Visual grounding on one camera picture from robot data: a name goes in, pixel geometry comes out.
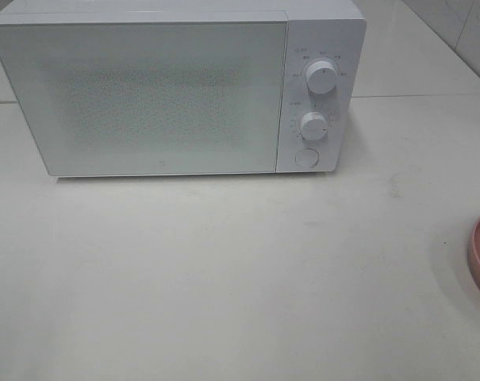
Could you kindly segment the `lower white timer knob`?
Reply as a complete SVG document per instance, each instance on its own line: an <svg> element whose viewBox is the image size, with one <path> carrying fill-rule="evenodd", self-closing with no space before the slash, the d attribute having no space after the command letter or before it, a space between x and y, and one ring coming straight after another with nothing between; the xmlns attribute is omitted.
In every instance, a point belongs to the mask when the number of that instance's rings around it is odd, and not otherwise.
<svg viewBox="0 0 480 381"><path fill-rule="evenodd" d="M328 132L328 119L319 112L305 114L299 122L301 137L308 141L324 139Z"/></svg>

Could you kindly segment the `upper white power knob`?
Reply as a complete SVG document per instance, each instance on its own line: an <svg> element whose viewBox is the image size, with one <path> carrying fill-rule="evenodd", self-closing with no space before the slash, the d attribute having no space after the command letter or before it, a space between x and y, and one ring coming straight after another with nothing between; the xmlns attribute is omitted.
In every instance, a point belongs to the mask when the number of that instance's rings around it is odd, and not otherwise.
<svg viewBox="0 0 480 381"><path fill-rule="evenodd" d="M309 63L304 70L305 81L313 94L327 94L338 81L339 68L328 58L319 58Z"/></svg>

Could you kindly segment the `round white door button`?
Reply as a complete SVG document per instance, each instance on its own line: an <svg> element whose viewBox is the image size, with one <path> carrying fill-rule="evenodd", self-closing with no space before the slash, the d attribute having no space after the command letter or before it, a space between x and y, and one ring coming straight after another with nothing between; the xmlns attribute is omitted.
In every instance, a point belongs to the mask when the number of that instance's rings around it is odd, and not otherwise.
<svg viewBox="0 0 480 381"><path fill-rule="evenodd" d="M298 151L295 155L295 163L299 167L303 168L312 168L315 167L319 162L319 153L311 148L304 148Z"/></svg>

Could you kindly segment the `white microwave door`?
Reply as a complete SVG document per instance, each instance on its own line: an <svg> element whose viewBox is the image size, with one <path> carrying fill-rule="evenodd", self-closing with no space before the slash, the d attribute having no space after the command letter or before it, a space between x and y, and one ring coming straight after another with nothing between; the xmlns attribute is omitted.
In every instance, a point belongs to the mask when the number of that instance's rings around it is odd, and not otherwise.
<svg viewBox="0 0 480 381"><path fill-rule="evenodd" d="M0 25L50 175L275 169L286 25Z"/></svg>

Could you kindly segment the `white microwave oven body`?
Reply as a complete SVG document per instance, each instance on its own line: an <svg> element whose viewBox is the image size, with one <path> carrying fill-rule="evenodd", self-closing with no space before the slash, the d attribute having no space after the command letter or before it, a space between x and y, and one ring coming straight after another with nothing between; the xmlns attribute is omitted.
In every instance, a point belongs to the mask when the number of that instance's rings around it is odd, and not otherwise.
<svg viewBox="0 0 480 381"><path fill-rule="evenodd" d="M329 172L336 168L367 23L350 1L14 1L0 11L0 25L175 25L282 22L286 25L278 148L272 172ZM304 70L328 58L339 68L327 94L309 91ZM328 119L324 139L304 140L301 118L319 112ZM295 155L319 153L315 167L303 168ZM84 177L155 176L114 175Z"/></svg>

